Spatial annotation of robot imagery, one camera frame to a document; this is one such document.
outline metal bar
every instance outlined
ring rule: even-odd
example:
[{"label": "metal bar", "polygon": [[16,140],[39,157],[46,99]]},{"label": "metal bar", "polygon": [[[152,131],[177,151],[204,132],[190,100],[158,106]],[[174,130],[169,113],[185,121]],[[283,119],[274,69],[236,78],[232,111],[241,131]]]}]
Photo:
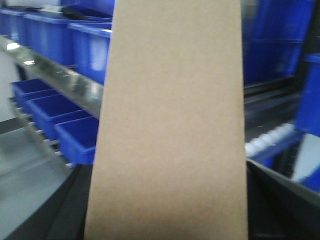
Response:
[{"label": "metal bar", "polygon": [[284,150],[286,150],[290,146],[301,141],[303,135],[304,135],[303,132],[294,131],[292,134],[281,139],[281,141],[275,144],[274,146],[268,147],[266,150],[260,152],[259,154],[255,155],[250,159],[256,161],[257,163],[262,164],[268,158],[274,157],[277,154],[282,153]]},{"label": "metal bar", "polygon": [[9,103],[11,110],[15,114],[16,118],[20,121],[21,125],[27,129],[27,132],[34,140],[36,145],[42,151],[48,154],[48,156],[52,159],[51,162],[54,163],[54,165],[56,165],[59,169],[61,169],[62,172],[64,172],[65,174],[70,174],[70,165],[66,161],[66,159],[61,156],[61,152],[59,151],[59,148],[57,146],[58,141],[50,141],[49,139],[47,139],[46,136],[36,128],[34,122],[30,119],[28,114],[25,114],[21,111],[21,108],[18,107],[16,102],[14,102],[13,98],[9,99]]},{"label": "metal bar", "polygon": [[100,116],[104,90],[104,86],[100,83],[53,62],[4,36],[0,36],[0,50],[11,56],[15,63],[24,70],[34,73],[95,117]]},{"label": "metal bar", "polygon": [[292,77],[279,78],[271,81],[265,81],[261,83],[255,83],[246,85],[243,88],[244,97],[251,97],[259,95],[261,93],[266,93],[272,90],[287,89],[293,85]]},{"label": "metal bar", "polygon": [[263,126],[266,122],[274,120],[282,120],[286,122],[295,117],[299,94],[291,94],[279,98],[271,98],[268,100],[246,104],[244,106],[245,131],[246,140],[249,141],[255,129],[260,131],[259,126]]},{"label": "metal bar", "polygon": [[20,66],[17,65],[17,64],[15,64],[15,68],[16,68],[16,71],[17,71],[17,73],[18,73],[19,78],[20,78],[21,81],[25,81],[25,80],[28,79],[27,73],[26,73],[26,71],[25,71],[24,68],[20,67]]},{"label": "metal bar", "polygon": [[17,118],[12,118],[0,122],[0,135],[22,128],[20,121]]},{"label": "metal bar", "polygon": [[249,96],[244,99],[244,105],[253,104],[263,100],[269,100],[275,97],[283,96],[287,93],[288,93],[287,89],[276,89],[273,91],[260,93],[259,95]]}]

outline metal shelf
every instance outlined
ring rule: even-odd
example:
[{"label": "metal shelf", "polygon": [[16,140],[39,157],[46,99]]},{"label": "metal shelf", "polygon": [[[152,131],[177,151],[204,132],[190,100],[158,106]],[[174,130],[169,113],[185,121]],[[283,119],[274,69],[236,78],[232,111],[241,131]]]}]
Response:
[{"label": "metal shelf", "polygon": [[51,141],[43,134],[43,131],[37,129],[35,123],[32,121],[32,117],[22,111],[21,107],[17,105],[14,98],[9,98],[9,104],[14,115],[20,121],[21,125],[26,128],[30,137],[34,140],[36,145],[52,159],[52,163],[55,163],[63,172],[69,174],[73,165],[69,163],[59,150],[58,140]]},{"label": "metal shelf", "polygon": [[104,86],[72,69],[41,56],[31,49],[0,36],[0,50],[16,64],[30,71],[99,118]]}]

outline brown cardboard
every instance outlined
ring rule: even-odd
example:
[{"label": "brown cardboard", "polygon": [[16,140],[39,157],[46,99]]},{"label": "brown cardboard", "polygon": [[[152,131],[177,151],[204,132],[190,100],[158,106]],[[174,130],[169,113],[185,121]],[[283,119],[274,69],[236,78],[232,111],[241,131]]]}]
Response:
[{"label": "brown cardboard", "polygon": [[238,0],[119,0],[87,240],[247,239]]}]

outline floor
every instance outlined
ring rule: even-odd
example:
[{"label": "floor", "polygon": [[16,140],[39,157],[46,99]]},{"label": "floor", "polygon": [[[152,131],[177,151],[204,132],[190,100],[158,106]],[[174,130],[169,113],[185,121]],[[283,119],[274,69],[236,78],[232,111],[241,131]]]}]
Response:
[{"label": "floor", "polygon": [[24,128],[0,135],[0,240],[30,217],[66,178]]}]

